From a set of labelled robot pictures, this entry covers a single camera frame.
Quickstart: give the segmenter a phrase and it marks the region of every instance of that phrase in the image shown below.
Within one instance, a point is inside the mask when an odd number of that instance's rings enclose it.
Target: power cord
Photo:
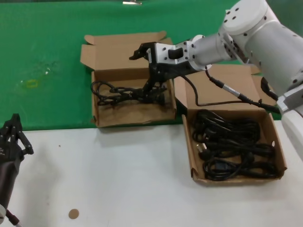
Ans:
[[[205,73],[207,75],[207,77],[209,78],[209,80],[211,82],[213,82],[214,84],[216,84],[219,88],[222,88],[226,91],[228,91],[229,93],[233,94],[234,96],[236,96],[238,99],[240,99],[240,101],[227,101],[227,102],[218,102],[218,103],[205,103],[205,104],[200,104],[198,102],[198,91],[195,87],[195,85],[190,81],[190,79],[188,79],[185,75],[181,75],[181,77],[190,84],[190,86],[193,88],[194,93],[195,93],[195,103],[197,106],[210,106],[210,105],[223,105],[223,104],[231,104],[231,103],[247,103],[250,105],[255,105],[257,107],[263,108],[265,110],[274,112],[274,113],[280,113],[279,109],[275,106],[272,105],[267,105],[262,103],[262,99],[260,99],[258,102],[254,102],[252,100],[250,100],[248,97],[246,97],[245,95],[243,95],[242,93],[232,89],[230,86],[224,84],[223,82],[221,82],[220,80],[217,80],[215,78],[213,78],[212,76],[210,76],[207,67],[205,67]]]
[[[6,210],[6,217],[13,226],[22,227],[19,219],[15,215],[13,215],[9,210]]]
[[[276,178],[277,170],[271,162],[275,148],[258,143],[260,127],[255,120],[227,120],[212,111],[201,110],[197,112],[193,128],[193,140],[202,144],[202,147],[197,145],[197,149],[199,157],[204,161],[206,179],[225,181],[238,175]],[[226,160],[236,156],[240,157],[240,163]],[[255,156],[267,158],[268,161],[255,161]]]
[[[108,86],[109,92],[115,95],[105,96],[101,95],[100,88],[102,85]],[[165,105],[164,91],[166,87],[154,86],[149,92],[143,92],[142,88],[131,88],[131,87],[115,87],[105,81],[94,81],[90,86],[91,92],[98,97],[98,105],[117,105],[120,102],[128,100],[137,100],[140,103],[157,103]]]
[[[226,120],[212,111],[200,110],[193,126],[193,139],[199,143],[232,140],[235,143],[254,144],[260,139],[260,126],[251,118]]]

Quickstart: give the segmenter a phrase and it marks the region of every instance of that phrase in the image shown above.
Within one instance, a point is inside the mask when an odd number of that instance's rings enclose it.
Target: open cardboard box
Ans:
[[[260,76],[252,76],[255,68],[247,65],[213,65],[209,69],[212,77],[221,80],[235,90],[243,93],[253,101],[262,99],[263,103],[274,105],[275,101],[268,97],[260,88]],[[220,89],[215,84],[209,81],[205,72],[198,72],[188,75],[188,78],[194,83],[198,91],[199,103],[215,103],[225,101],[236,101],[237,98],[227,91]],[[175,95],[176,98],[187,108],[187,117],[182,116],[188,158],[190,164],[190,172],[194,181],[204,183],[264,183],[276,179],[253,179],[244,176],[237,176],[223,182],[215,182],[205,179],[202,169],[203,160],[198,156],[196,145],[198,144],[192,139],[192,121],[200,109],[208,109],[214,111],[216,114],[227,119],[236,119],[241,117],[251,117],[257,120],[261,128],[260,142],[267,144],[274,144],[276,156],[274,163],[278,170],[278,177],[280,179],[284,175],[286,168],[285,158],[283,155],[281,143],[274,125],[274,120],[271,114],[265,110],[249,104],[226,104],[198,107],[195,104],[195,94],[192,87],[181,77],[175,79]]]
[[[81,62],[92,68],[92,82],[104,80],[115,87],[142,88],[149,78],[148,61],[129,60],[142,43],[162,42],[171,44],[166,32],[137,33],[127,35],[86,35],[88,44],[82,45]],[[146,124],[174,120],[176,102],[172,81],[166,82],[165,105],[142,104],[126,101],[116,106],[98,106],[98,98],[92,95],[92,113],[97,127],[127,124]],[[102,94],[109,94],[109,87],[101,86]]]

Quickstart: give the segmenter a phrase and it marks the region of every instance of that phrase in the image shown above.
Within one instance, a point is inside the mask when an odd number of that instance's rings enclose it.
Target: green surface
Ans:
[[[0,125],[20,113],[26,130],[94,127],[90,74],[80,63],[84,35],[166,30],[177,43],[217,32],[236,2],[0,4]]]

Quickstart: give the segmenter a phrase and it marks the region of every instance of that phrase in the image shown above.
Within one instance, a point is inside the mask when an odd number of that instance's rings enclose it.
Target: cardboard box flap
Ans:
[[[94,70],[96,65],[96,46],[83,44],[80,62]]]
[[[157,42],[165,36],[165,31],[127,35],[86,35],[85,40],[92,45],[82,45],[81,63],[93,70],[148,68],[146,59],[132,61],[129,57],[142,43]]]
[[[253,101],[258,101],[260,96],[254,86],[250,66],[247,65],[213,65],[209,73],[215,79],[221,80],[233,89],[243,93]],[[205,72],[197,72],[187,76],[198,91],[199,104],[239,101],[237,97],[217,87],[210,82]],[[181,77],[175,79],[176,98],[188,109],[210,110],[258,110],[260,108],[244,104],[209,105],[199,107],[195,104],[195,93],[192,87]]]
[[[132,44],[159,41],[166,37],[166,31],[123,35],[86,35],[84,39],[91,45]]]

